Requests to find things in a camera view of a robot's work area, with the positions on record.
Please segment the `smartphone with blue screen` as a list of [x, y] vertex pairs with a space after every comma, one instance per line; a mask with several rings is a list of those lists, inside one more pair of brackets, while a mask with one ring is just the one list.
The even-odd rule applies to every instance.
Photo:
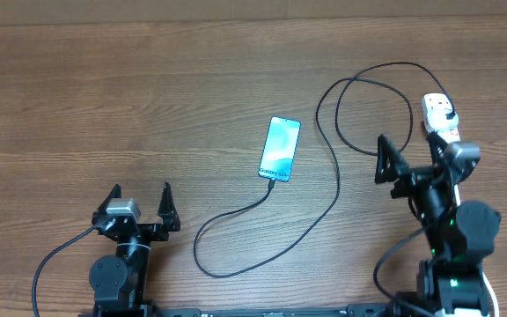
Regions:
[[300, 129], [299, 121], [271, 118], [258, 168], [260, 177], [281, 182], [290, 180]]

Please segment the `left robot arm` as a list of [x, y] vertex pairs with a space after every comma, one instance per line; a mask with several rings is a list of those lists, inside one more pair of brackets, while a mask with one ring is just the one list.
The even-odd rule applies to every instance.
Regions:
[[89, 283], [94, 291], [94, 316], [159, 316], [154, 301], [144, 297], [151, 243], [169, 240], [180, 230], [180, 218], [169, 183], [158, 206], [159, 223], [141, 223], [140, 209], [132, 198], [121, 196], [116, 184], [92, 214], [98, 234], [116, 243], [115, 254], [99, 258], [91, 267]]

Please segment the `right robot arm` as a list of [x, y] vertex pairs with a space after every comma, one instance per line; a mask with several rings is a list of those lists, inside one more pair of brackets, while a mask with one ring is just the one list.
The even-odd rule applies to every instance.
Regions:
[[462, 202], [456, 187], [477, 167], [481, 151], [470, 142], [427, 136], [430, 166], [411, 167], [386, 136], [378, 137], [376, 183], [393, 184], [391, 196], [405, 198], [421, 227], [431, 257], [419, 263], [416, 289], [392, 294], [384, 316], [490, 316], [483, 260], [493, 254], [501, 215], [481, 201]]

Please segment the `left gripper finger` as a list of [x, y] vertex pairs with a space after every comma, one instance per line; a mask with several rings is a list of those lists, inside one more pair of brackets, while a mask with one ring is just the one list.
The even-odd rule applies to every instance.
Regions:
[[115, 198], [121, 198], [121, 186], [119, 184], [114, 185], [107, 198], [92, 213], [93, 223], [97, 223], [101, 217], [104, 217], [107, 214], [107, 206]]
[[162, 219], [167, 232], [178, 232], [180, 230], [180, 218], [173, 201], [172, 188], [168, 182], [165, 182], [163, 186], [158, 206], [158, 216]]

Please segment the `white power strip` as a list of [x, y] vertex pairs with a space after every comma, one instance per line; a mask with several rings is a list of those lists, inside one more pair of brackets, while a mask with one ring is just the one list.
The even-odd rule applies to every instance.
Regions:
[[[422, 113], [423, 113], [423, 124], [424, 117], [427, 108], [441, 110], [444, 109], [447, 113], [452, 112], [452, 105], [448, 100], [447, 96], [442, 93], [428, 93], [422, 97], [421, 100]], [[458, 142], [460, 140], [460, 134], [458, 126], [453, 129], [439, 130], [437, 133], [447, 142]]]

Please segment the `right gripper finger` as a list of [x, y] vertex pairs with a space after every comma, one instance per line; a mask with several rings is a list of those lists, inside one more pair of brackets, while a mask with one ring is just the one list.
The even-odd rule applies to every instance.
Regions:
[[444, 165], [444, 152], [448, 143], [437, 133], [431, 132], [426, 140], [430, 147], [432, 165], [441, 168]]
[[408, 162], [384, 135], [378, 137], [375, 183], [393, 182], [409, 169]]

